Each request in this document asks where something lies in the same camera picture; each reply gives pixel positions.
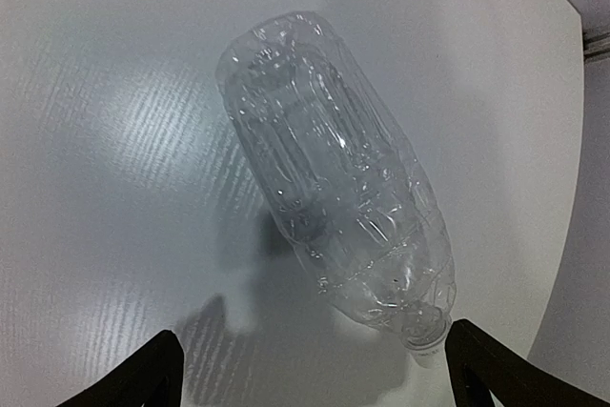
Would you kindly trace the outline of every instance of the plastic bottle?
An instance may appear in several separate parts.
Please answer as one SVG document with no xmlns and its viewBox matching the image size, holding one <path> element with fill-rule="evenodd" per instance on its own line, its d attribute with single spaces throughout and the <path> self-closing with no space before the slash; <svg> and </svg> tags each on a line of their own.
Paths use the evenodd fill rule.
<svg viewBox="0 0 610 407">
<path fill-rule="evenodd" d="M 313 12 L 268 20 L 230 44 L 216 80 L 319 291 L 416 356 L 442 348 L 456 295 L 445 223 L 407 137 L 330 24 Z"/>
</svg>

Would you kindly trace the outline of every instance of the clear plastic bottle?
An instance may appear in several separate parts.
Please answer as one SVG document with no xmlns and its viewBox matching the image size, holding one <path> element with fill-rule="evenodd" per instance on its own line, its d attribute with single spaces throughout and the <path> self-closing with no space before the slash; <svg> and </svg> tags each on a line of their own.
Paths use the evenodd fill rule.
<svg viewBox="0 0 610 407">
<path fill-rule="evenodd" d="M 434 353 L 456 285 L 445 223 L 400 126 L 330 24 L 236 38 L 216 80 L 279 230 L 345 315 Z"/>
</svg>

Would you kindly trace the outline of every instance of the white table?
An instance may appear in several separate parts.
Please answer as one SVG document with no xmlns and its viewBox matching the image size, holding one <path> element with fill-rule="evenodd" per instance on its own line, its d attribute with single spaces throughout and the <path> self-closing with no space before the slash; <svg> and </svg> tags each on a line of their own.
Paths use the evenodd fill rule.
<svg viewBox="0 0 610 407">
<path fill-rule="evenodd" d="M 521 355 L 580 154 L 565 0 L 0 0 L 0 404 L 59 403 L 163 328 L 184 405 L 451 405 L 446 367 L 326 307 L 279 240 L 214 84 L 289 10 L 346 40 L 430 175 L 467 316 Z"/>
</svg>

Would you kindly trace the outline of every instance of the empty water bottle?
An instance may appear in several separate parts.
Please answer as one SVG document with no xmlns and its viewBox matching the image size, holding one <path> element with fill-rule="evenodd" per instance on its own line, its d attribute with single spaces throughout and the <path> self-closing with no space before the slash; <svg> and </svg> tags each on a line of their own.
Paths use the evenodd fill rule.
<svg viewBox="0 0 610 407">
<path fill-rule="evenodd" d="M 354 321 L 434 353 L 456 285 L 445 223 L 400 126 L 313 12 L 236 38 L 216 79 L 279 230 Z"/>
</svg>

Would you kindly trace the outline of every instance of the white tabletop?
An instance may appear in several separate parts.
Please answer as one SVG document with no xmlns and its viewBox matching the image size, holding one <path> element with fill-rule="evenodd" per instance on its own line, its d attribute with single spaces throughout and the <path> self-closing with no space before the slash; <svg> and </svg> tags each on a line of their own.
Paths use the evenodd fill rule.
<svg viewBox="0 0 610 407">
<path fill-rule="evenodd" d="M 184 405 L 451 405 L 391 336 L 315 294 L 215 88 L 228 42 L 290 10 L 342 35 L 430 176 L 454 318 L 526 355 L 580 154 L 565 0 L 0 0 L 0 405 L 81 391 L 159 330 Z"/>
</svg>

